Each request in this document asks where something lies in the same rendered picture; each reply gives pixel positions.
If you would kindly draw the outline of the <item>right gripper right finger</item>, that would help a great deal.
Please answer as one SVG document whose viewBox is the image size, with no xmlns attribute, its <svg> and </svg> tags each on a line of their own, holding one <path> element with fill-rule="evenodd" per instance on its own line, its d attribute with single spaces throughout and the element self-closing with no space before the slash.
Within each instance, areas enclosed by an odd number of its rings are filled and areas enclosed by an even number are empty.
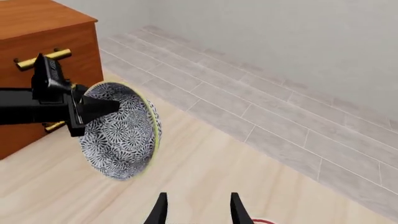
<svg viewBox="0 0 398 224">
<path fill-rule="evenodd" d="M 252 224 L 251 217 L 236 192 L 231 193 L 230 210 L 233 224 Z"/>
</svg>

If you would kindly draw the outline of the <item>black white patterned bowl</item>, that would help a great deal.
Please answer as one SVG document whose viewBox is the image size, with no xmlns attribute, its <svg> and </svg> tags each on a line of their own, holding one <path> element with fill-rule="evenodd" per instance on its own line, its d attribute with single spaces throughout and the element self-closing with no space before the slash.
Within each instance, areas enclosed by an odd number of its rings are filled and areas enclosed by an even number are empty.
<svg viewBox="0 0 398 224">
<path fill-rule="evenodd" d="M 142 173 L 162 137 L 162 125 L 154 104 L 116 82 L 97 83 L 84 95 L 120 104 L 119 111 L 85 126 L 79 143 L 86 160 L 103 175 L 116 180 L 128 180 Z"/>
</svg>

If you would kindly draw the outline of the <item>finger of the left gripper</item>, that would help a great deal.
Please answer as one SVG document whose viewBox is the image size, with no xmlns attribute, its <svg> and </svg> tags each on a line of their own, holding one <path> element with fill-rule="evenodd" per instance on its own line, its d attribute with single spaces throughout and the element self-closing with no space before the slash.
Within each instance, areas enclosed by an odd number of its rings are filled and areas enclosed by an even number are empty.
<svg viewBox="0 0 398 224">
<path fill-rule="evenodd" d="M 102 116 L 118 112 L 120 102 L 114 100 L 101 100 L 90 96 L 82 96 L 78 104 L 78 114 L 84 124 L 88 124 Z"/>
</svg>

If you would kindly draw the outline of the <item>wooden cabinet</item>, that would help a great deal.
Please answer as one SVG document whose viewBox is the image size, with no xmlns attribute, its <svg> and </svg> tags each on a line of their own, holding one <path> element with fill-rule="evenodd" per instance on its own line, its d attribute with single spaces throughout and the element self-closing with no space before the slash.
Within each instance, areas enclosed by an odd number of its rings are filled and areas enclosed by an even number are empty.
<svg viewBox="0 0 398 224">
<path fill-rule="evenodd" d="M 60 59 L 63 76 L 80 87 L 103 81 L 97 20 L 53 0 L 0 1 L 0 87 L 28 88 L 38 54 Z"/>
</svg>

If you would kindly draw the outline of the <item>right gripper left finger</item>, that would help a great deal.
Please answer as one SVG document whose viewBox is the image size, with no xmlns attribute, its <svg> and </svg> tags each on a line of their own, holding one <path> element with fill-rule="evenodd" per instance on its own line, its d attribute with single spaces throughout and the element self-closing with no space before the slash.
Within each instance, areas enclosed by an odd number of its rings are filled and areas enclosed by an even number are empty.
<svg viewBox="0 0 398 224">
<path fill-rule="evenodd" d="M 162 192 L 147 217 L 147 224 L 165 224 L 167 219 L 168 200 L 167 193 Z"/>
</svg>

